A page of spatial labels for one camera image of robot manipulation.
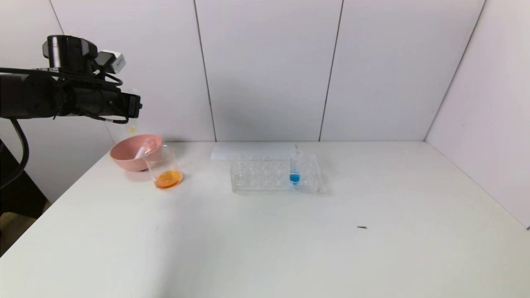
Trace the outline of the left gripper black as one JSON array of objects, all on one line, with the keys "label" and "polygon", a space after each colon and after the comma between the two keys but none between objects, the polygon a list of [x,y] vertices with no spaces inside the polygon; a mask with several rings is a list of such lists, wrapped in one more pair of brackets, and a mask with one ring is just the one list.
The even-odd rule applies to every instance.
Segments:
[{"label": "left gripper black", "polygon": [[138,118],[141,104],[141,97],[136,94],[124,93],[120,89],[101,90],[102,108],[101,116],[118,116],[124,118]]}]

